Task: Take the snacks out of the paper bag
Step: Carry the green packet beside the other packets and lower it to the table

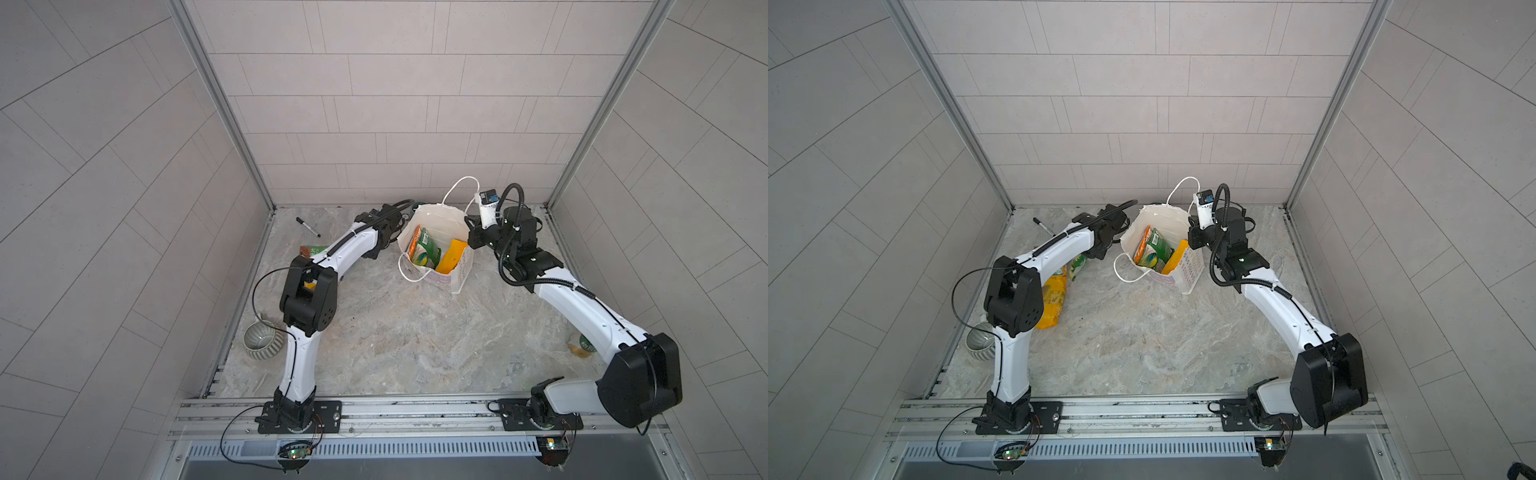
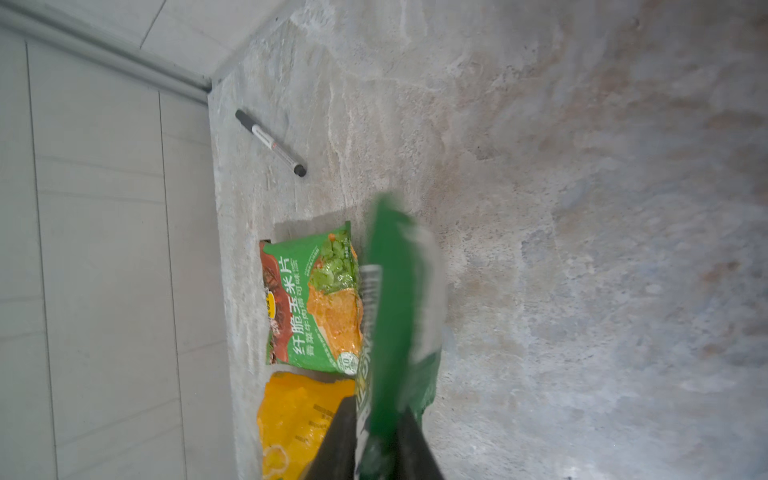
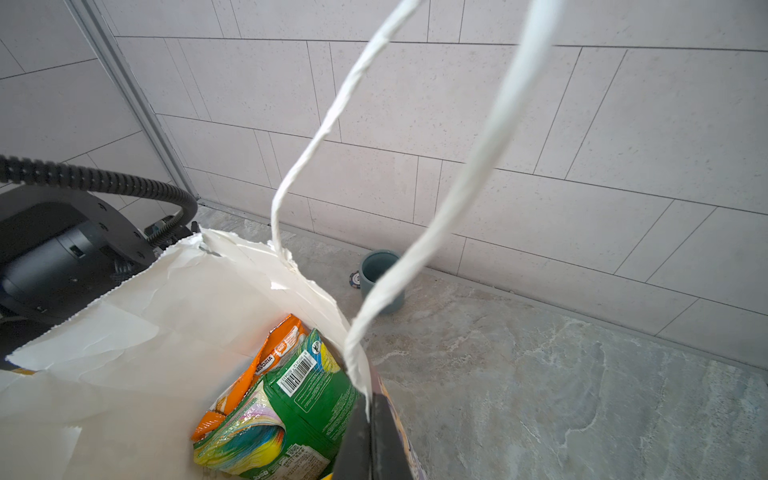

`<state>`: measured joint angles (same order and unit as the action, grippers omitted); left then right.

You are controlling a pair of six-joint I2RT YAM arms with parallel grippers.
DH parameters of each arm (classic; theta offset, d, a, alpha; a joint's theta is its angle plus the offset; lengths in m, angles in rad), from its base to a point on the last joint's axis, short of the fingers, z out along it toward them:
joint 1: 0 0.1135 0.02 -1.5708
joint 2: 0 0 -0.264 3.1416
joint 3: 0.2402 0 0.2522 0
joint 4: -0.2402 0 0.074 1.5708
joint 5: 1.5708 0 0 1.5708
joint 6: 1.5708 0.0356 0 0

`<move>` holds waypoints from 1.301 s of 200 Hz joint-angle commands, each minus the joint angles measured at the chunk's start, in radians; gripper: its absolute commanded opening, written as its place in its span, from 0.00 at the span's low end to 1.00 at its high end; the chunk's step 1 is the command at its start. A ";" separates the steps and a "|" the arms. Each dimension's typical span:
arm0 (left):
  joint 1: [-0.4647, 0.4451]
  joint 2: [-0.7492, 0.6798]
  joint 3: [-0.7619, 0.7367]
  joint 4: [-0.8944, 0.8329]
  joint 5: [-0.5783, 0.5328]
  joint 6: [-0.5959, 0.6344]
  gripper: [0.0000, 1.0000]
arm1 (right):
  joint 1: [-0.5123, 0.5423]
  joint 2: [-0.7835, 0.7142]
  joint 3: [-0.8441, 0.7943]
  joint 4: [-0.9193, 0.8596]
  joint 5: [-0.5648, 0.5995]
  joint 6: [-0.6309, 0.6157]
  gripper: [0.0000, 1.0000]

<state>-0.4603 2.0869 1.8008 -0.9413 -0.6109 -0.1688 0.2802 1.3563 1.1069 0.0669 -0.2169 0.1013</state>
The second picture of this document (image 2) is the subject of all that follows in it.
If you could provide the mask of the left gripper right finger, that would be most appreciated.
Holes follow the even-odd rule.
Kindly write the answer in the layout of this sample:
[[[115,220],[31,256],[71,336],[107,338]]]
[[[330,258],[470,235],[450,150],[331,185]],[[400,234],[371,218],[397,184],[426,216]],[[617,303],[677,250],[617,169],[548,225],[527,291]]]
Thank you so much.
[[[443,480],[410,408],[402,414],[396,431],[395,478],[398,480]]]

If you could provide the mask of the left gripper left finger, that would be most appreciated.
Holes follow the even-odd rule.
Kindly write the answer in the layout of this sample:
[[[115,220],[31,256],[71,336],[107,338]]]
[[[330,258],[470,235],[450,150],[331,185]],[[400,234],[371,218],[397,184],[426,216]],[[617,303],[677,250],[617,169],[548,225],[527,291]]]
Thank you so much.
[[[357,445],[354,396],[344,398],[315,458],[302,474],[304,480],[352,480]]]

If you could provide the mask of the yellow snack bag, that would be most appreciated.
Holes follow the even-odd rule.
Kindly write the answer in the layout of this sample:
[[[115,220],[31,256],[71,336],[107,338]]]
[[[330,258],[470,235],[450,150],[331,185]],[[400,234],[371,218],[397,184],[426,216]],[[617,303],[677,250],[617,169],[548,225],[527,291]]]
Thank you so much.
[[[327,434],[339,405],[355,382],[331,383],[276,372],[267,382],[257,414],[264,479],[302,479]]]

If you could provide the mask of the green snack packet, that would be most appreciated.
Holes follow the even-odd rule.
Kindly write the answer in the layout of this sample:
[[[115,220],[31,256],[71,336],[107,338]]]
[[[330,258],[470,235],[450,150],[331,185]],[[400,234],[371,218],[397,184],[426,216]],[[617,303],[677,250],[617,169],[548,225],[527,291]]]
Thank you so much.
[[[422,430],[423,414],[436,397],[445,274],[432,233],[390,195],[373,205],[365,253],[354,476],[396,479],[398,422],[410,408]]]

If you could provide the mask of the green corn chips bag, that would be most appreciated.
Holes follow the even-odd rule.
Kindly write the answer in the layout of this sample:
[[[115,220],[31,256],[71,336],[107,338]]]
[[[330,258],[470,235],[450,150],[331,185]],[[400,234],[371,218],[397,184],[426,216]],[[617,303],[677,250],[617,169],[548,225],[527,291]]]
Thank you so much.
[[[269,332],[268,364],[353,376],[363,302],[351,223],[326,233],[259,243]]]

